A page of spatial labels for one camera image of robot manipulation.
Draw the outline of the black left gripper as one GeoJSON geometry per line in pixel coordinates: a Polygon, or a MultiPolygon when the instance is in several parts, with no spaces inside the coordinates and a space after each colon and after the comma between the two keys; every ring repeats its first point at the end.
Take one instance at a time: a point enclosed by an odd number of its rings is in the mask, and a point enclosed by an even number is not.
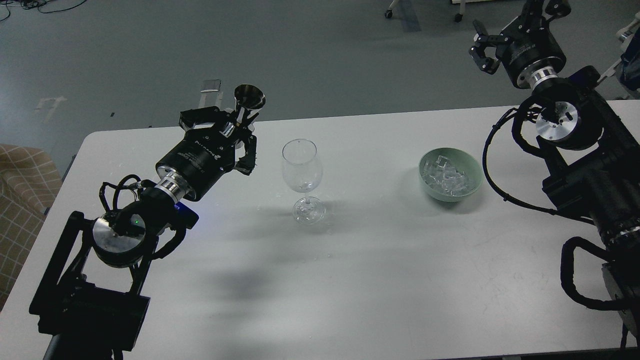
{"type": "Polygon", "coordinates": [[[155,187],[170,201],[200,201],[224,174],[234,169],[249,176],[255,169],[258,138],[233,112],[217,106],[181,111],[179,126],[185,130],[182,141],[156,164],[160,181],[155,187]],[[195,129],[200,125],[210,127],[195,129]],[[238,142],[244,155],[236,160],[238,142]]]}

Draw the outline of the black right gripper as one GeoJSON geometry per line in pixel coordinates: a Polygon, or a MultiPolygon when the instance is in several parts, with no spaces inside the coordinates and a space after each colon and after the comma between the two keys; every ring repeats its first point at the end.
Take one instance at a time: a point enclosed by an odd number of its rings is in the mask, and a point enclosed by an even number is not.
{"type": "Polygon", "coordinates": [[[490,35],[484,23],[473,20],[476,34],[468,54],[488,75],[496,73],[500,61],[514,87],[530,89],[524,74],[530,66],[540,63],[556,72],[565,67],[567,58],[551,34],[550,22],[571,12],[569,0],[526,0],[519,20],[508,23],[500,35],[490,35]],[[498,59],[487,56],[487,48],[497,48],[498,59]]]}

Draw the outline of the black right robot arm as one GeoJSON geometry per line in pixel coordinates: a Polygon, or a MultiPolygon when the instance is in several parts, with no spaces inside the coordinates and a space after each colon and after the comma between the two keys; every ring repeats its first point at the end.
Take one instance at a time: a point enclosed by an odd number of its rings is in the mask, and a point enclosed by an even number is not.
{"type": "Polygon", "coordinates": [[[514,87],[532,91],[493,125],[482,151],[482,170],[505,202],[597,228],[602,247],[579,236],[563,244],[560,284],[579,305],[619,314],[624,351],[628,335],[639,337],[639,143],[596,90],[604,80],[596,68],[588,65],[569,77],[559,75],[567,58],[550,25],[570,12],[567,0],[528,0],[495,35],[473,21],[469,53],[477,67],[493,75],[503,65],[514,87]],[[544,160],[549,176],[542,181],[542,191],[554,208],[524,202],[490,177],[489,146],[508,121],[519,148],[544,160]],[[578,248],[604,261],[609,300],[583,296],[576,288],[578,248]]]}

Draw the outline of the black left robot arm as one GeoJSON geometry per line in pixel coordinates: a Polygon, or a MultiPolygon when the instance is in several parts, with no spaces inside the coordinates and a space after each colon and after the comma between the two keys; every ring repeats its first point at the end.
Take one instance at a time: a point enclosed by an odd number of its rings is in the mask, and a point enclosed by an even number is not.
{"type": "Polygon", "coordinates": [[[158,160],[158,180],[103,182],[102,215],[70,214],[29,306],[38,331],[51,336],[45,360],[121,360],[133,350],[150,306],[142,289],[152,262],[198,221],[187,201],[200,201],[224,174],[254,170],[260,109],[181,112],[183,138],[158,160]]]}

